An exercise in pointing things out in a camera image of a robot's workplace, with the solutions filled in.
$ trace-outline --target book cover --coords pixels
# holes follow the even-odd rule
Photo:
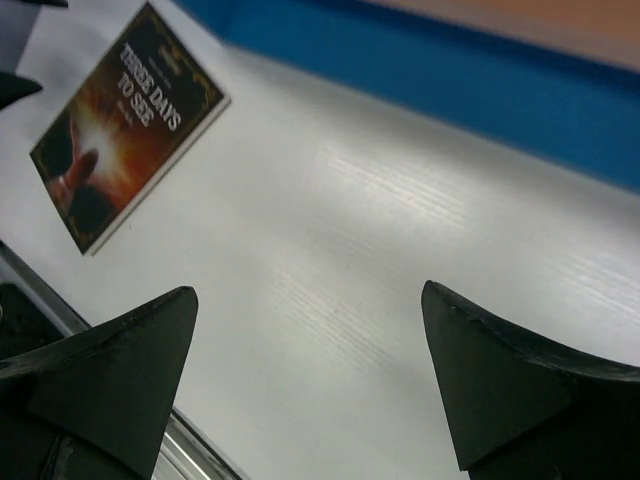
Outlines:
[[[95,253],[227,103],[146,4],[31,152],[82,253]]]

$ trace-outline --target glowing hand illustration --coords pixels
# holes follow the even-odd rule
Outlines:
[[[98,164],[98,150],[92,148],[81,153],[78,130],[73,117],[69,117],[73,161],[69,170],[47,182],[47,191],[58,211],[68,213],[73,196],[80,185],[86,182]]]

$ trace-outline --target white surface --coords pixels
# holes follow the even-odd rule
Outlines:
[[[177,406],[250,478],[465,478],[424,338],[427,279],[640,364],[638,198],[224,50],[157,3],[231,107],[81,257],[28,151],[139,2],[43,12],[20,72],[45,90],[0,115],[0,238],[94,323],[193,285]]]

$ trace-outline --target blue wall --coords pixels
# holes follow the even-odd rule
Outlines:
[[[228,42],[640,191],[640,76],[357,0],[181,0]]]

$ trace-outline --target black plastic object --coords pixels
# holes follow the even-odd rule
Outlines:
[[[32,3],[35,5],[46,5],[49,7],[62,7],[67,8],[69,4],[66,0],[18,0],[22,3]]]
[[[42,86],[33,80],[13,73],[0,72],[0,110],[40,90]]]
[[[10,298],[3,291],[2,304]],[[179,288],[1,361],[0,478],[150,479],[197,306],[194,290]]]
[[[62,334],[13,284],[0,285],[0,360],[62,340]]]
[[[428,282],[422,308],[472,480],[640,478],[640,369],[558,344]]]

